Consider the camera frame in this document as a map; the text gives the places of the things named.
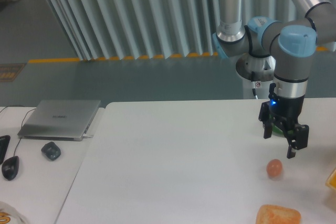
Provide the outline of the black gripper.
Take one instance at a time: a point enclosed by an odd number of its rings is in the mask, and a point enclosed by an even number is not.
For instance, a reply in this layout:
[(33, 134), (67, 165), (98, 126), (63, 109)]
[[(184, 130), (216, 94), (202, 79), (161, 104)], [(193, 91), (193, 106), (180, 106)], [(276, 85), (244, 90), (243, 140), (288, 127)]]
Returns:
[(288, 142), (287, 159), (294, 158), (296, 151), (308, 146), (309, 126), (300, 124), (298, 117), (301, 114), (305, 96), (286, 98), (276, 93), (276, 84), (269, 87), (269, 101), (261, 104), (259, 121), (263, 122), (264, 139), (272, 136), (273, 125), (283, 123), (282, 131)]

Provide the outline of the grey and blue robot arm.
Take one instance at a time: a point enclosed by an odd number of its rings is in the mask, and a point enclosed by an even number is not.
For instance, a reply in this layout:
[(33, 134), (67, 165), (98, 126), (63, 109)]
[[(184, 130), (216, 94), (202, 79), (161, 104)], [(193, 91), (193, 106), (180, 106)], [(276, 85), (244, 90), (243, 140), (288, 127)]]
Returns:
[(335, 42), (335, 7), (329, 0), (292, 0), (304, 18), (286, 23), (257, 16), (244, 25), (242, 0), (219, 0), (220, 24), (213, 34), (219, 56), (246, 54), (237, 73), (250, 80), (267, 81), (269, 100), (261, 104), (259, 120), (264, 138), (279, 129), (288, 142), (287, 158), (308, 145), (309, 127), (298, 117), (306, 94), (316, 47)]

